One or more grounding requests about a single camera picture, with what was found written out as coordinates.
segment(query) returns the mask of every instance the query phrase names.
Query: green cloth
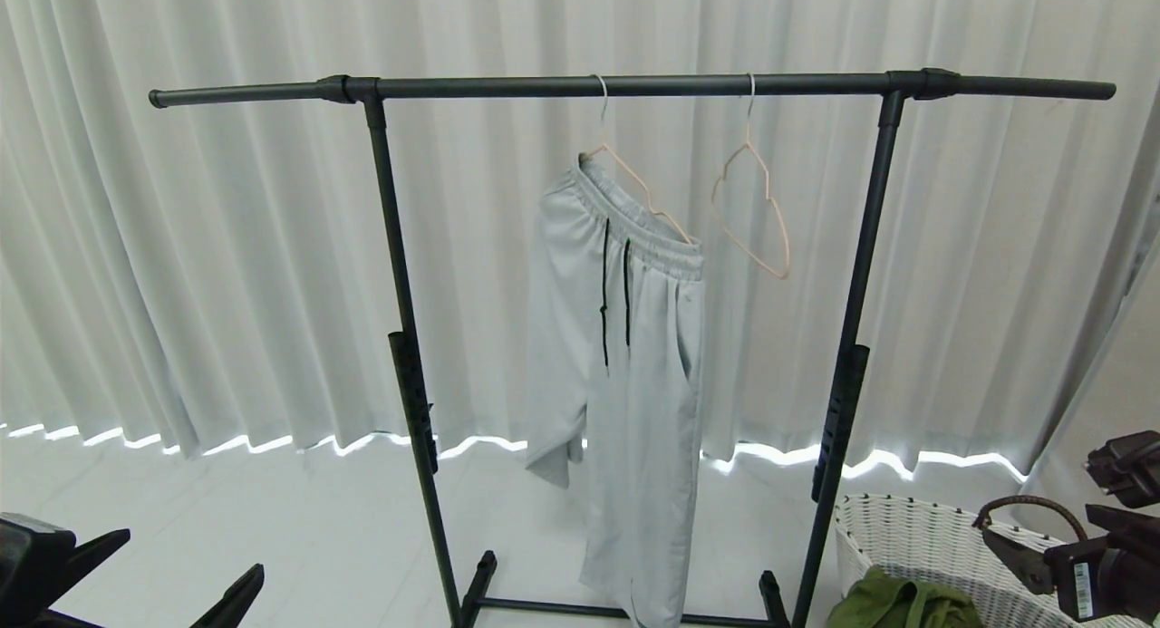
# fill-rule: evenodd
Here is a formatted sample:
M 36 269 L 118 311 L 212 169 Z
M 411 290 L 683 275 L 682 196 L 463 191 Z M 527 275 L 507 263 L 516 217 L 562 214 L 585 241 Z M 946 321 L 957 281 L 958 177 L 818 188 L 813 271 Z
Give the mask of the green cloth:
M 826 628 L 983 628 L 983 621 L 958 590 L 891 578 L 872 566 L 829 612 Z

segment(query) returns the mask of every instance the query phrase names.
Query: black drawstring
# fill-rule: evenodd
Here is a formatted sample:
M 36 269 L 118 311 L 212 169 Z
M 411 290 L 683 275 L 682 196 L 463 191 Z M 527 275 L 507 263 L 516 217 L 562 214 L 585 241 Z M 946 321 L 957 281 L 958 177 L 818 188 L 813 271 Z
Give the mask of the black drawstring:
M 632 241 L 625 238 L 624 239 L 624 266 L 623 266 L 624 267 L 624 346 L 625 347 L 631 347 L 632 346 L 631 342 L 629 342 L 629 335 L 630 335 L 629 323 L 632 319 L 632 313 L 629 312 L 629 246 L 630 245 L 632 245 Z
M 608 369 L 608 228 L 611 224 L 604 219 L 604 251 L 601 253 L 600 268 L 600 334 L 604 341 L 604 369 Z

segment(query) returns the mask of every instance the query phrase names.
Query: white tile floor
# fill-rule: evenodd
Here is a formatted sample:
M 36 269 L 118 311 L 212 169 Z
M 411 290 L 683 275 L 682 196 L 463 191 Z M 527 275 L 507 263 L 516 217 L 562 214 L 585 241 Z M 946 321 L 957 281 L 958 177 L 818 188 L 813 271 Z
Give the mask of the white tile floor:
M 6 438 L 0 510 L 74 529 L 81 540 L 128 527 L 122 553 L 57 607 L 110 628 L 189 626 L 251 564 L 266 587 L 246 628 L 448 626 L 409 448 L 377 439 L 338 456 L 245 448 L 187 462 L 154 445 L 84 447 L 43 434 Z M 485 549 L 500 565 L 491 593 L 602 602 L 577 582 L 583 517 L 573 491 L 527 475 L 522 454 L 477 445 L 441 462 L 440 499 L 459 586 Z M 812 465 L 740 456 L 724 475 L 704 463 L 687 611 L 760 616 L 757 578 L 771 569 L 792 606 L 813 504 Z M 844 491 L 896 492 L 978 507 L 1012 493 L 998 465 L 923 464 L 906 483 L 879 467 Z M 827 557 L 811 626 L 839 600 Z M 624 627 L 626 622 L 487 611 L 479 628 Z

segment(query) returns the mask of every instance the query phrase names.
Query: brown basket handle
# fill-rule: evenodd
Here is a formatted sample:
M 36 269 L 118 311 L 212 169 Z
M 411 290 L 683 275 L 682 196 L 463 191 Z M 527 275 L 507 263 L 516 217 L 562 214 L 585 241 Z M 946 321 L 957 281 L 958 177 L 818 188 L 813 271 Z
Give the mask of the brown basket handle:
M 1083 542 L 1088 539 L 1087 530 L 1083 529 L 1083 525 L 1080 524 L 1080 520 L 1075 519 L 1075 515 L 1072 512 L 1070 512 L 1070 510 L 1064 507 L 1063 504 L 1052 501 L 1051 499 L 1044 499 L 1043 497 L 1034 497 L 1031 495 L 1014 495 L 1010 497 L 1003 497 L 1002 499 L 995 499 L 989 504 L 983 505 L 983 510 L 979 511 L 979 517 L 974 520 L 973 524 L 971 524 L 971 526 L 981 529 L 989 528 L 992 524 L 991 521 L 992 511 L 1001 508 L 1003 506 L 1014 506 L 1024 504 L 1032 506 L 1043 506 L 1045 508 L 1050 508 L 1056 511 L 1057 513 L 1060 513 L 1060 515 L 1065 520 L 1067 520 L 1067 524 L 1072 526 L 1072 529 L 1075 530 L 1075 536 L 1079 537 L 1080 542 Z

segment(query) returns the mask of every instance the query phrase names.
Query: empty hanger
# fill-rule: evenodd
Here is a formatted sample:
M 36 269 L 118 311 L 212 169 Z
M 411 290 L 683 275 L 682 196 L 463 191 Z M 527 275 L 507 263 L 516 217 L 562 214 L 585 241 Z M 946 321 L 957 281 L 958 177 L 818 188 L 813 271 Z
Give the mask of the empty hanger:
M 774 275 L 775 277 L 785 279 L 790 276 L 790 237 L 789 233 L 786 233 L 785 231 L 785 221 L 782 218 L 782 208 L 777 205 L 777 200 L 773 196 L 773 194 L 769 190 L 769 168 L 766 166 L 766 161 L 762 160 L 761 154 L 757 153 L 757 150 L 753 147 L 751 128 L 753 124 L 753 101 L 755 99 L 757 99 L 757 81 L 754 78 L 753 73 L 749 73 L 749 111 L 746 113 L 745 116 L 745 143 L 741 144 L 741 147 L 733 151 L 733 154 L 731 154 L 730 158 L 725 160 L 725 167 L 722 168 L 722 174 L 717 178 L 717 181 L 713 182 L 713 193 L 709 195 L 709 208 L 712 210 L 713 217 L 717 218 L 718 223 L 720 223 L 722 229 L 725 230 L 725 233 L 730 237 L 730 239 L 733 240 L 733 243 L 735 243 L 738 247 L 744 250 L 745 253 L 748 254 L 749 258 L 753 259 L 755 264 L 761 266 L 763 270 Z M 769 202 L 770 204 L 774 205 L 774 212 L 777 215 L 777 224 L 782 230 L 782 246 L 785 251 L 785 269 L 783 269 L 783 272 L 775 270 L 768 264 L 766 264 L 766 261 L 762 261 L 761 258 L 751 252 L 751 250 L 746 247 L 745 244 L 742 244 L 741 240 L 738 239 L 732 231 L 730 231 L 728 226 L 725 225 L 725 221 L 722 219 L 720 214 L 717 212 L 717 192 L 718 189 L 720 189 L 722 182 L 725 181 L 725 178 L 728 176 L 730 165 L 733 164 L 733 160 L 737 159 L 738 156 L 741 154 L 742 152 L 748 152 L 749 154 L 753 154 L 753 158 L 757 160 L 757 166 L 761 167 L 762 175 L 764 175 L 766 202 Z
M 659 210 L 655 210 L 653 208 L 653 204 L 652 204 L 652 192 L 648 190 L 648 185 L 646 185 L 645 181 L 643 179 L 640 179 L 640 176 L 637 175 L 635 173 L 635 171 L 632 168 L 630 168 L 629 165 L 626 165 L 624 163 L 623 159 L 621 159 L 621 157 L 616 153 L 616 151 L 614 151 L 610 145 L 608 145 L 608 135 L 607 135 L 606 129 L 604 129 L 604 115 L 606 115 L 606 113 L 608 113 L 608 85 L 604 84 L 604 78 L 602 78 L 601 75 L 597 75 L 597 74 L 594 73 L 593 77 L 596 78 L 597 80 L 600 80 L 600 87 L 604 91 L 604 106 L 600 109 L 600 142 L 601 143 L 600 143 L 600 146 L 596 147 L 596 150 L 593 150 L 592 152 L 586 152 L 582 158 L 583 159 L 592 159 L 593 157 L 595 157 L 596 154 L 600 154 L 601 152 L 609 153 L 612 157 L 612 159 L 615 159 L 616 163 L 622 168 L 624 168 L 624 171 L 626 173 L 629 173 L 630 175 L 632 175 L 632 179 L 636 180 L 637 183 L 640 185 L 640 187 L 643 189 L 645 189 L 645 202 L 648 205 L 648 211 L 653 216 L 662 216 L 666 221 L 668 221 L 668 223 L 670 225 L 673 225 L 673 229 L 675 229 L 681 234 L 681 238 L 684 239 L 684 243 L 693 244 L 693 239 L 689 238 L 689 234 L 684 233 L 684 230 L 681 229 L 681 225 L 677 224 L 676 219 L 674 219 L 673 216 L 669 216 L 665 211 L 659 211 Z

